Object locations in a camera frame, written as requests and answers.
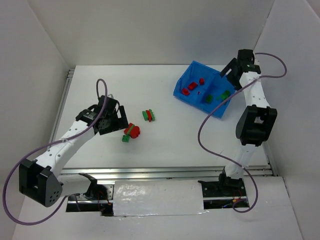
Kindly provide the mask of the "red long lego brick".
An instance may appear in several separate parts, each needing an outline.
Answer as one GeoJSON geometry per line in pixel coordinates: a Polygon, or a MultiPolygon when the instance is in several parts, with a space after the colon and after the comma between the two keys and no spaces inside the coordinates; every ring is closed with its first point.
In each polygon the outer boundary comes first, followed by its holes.
{"type": "Polygon", "coordinates": [[[130,123],[127,128],[124,129],[124,134],[129,135],[131,130],[135,127],[133,123],[130,123]]]}

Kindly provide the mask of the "green lego plate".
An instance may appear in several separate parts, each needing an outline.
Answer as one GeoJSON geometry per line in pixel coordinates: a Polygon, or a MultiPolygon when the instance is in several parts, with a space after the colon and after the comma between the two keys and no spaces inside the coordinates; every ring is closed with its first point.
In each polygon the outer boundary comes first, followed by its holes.
{"type": "Polygon", "coordinates": [[[131,132],[132,132],[132,130],[134,129],[134,127],[135,127],[135,125],[132,124],[132,125],[128,128],[128,130],[127,130],[127,132],[126,132],[126,135],[130,135],[131,132]]]}

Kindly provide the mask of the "green square lego studs up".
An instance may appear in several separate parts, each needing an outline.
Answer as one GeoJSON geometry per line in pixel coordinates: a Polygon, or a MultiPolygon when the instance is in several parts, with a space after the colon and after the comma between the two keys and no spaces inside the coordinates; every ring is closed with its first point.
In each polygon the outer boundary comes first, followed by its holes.
{"type": "Polygon", "coordinates": [[[122,136],[122,142],[128,143],[130,141],[130,136],[129,135],[123,135],[122,136]]]}

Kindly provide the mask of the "red rounded lego piece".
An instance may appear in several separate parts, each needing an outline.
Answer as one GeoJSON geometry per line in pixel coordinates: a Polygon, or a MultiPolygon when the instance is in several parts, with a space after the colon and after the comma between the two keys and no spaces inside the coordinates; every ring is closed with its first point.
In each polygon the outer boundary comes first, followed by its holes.
{"type": "Polygon", "coordinates": [[[135,125],[134,129],[130,133],[130,137],[132,139],[136,139],[139,135],[140,135],[140,127],[135,125]]]}

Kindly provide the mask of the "red arch lego piece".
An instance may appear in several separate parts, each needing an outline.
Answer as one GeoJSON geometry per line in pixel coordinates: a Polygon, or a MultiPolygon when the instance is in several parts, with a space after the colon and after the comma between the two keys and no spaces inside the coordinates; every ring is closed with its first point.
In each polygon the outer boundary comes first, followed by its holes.
{"type": "Polygon", "coordinates": [[[185,96],[189,96],[189,95],[190,95],[190,91],[189,91],[187,88],[183,88],[183,89],[181,90],[181,93],[182,93],[183,95],[185,95],[185,96]]]}

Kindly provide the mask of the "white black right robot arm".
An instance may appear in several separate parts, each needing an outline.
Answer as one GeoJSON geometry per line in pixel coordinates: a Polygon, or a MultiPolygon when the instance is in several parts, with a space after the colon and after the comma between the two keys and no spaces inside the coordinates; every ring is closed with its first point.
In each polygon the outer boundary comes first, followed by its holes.
{"type": "Polygon", "coordinates": [[[243,186],[243,168],[249,165],[255,150],[268,140],[278,112],[266,100],[260,80],[261,69],[255,63],[251,49],[239,50],[237,57],[220,74],[226,75],[237,91],[250,85],[243,90],[246,107],[235,128],[236,138],[240,141],[236,163],[228,163],[218,180],[221,190],[237,191],[243,186]]]}

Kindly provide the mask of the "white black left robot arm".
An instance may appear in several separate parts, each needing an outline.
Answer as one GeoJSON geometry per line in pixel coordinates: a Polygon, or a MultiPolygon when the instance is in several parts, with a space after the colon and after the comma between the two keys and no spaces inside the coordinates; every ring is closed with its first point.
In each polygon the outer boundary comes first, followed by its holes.
{"type": "Polygon", "coordinates": [[[45,207],[64,196],[83,194],[92,199],[107,189],[93,176],[79,172],[62,176],[61,171],[76,152],[95,135],[105,135],[129,126],[124,106],[102,95],[98,104],[81,111],[68,131],[34,160],[19,164],[19,192],[45,207]]]}

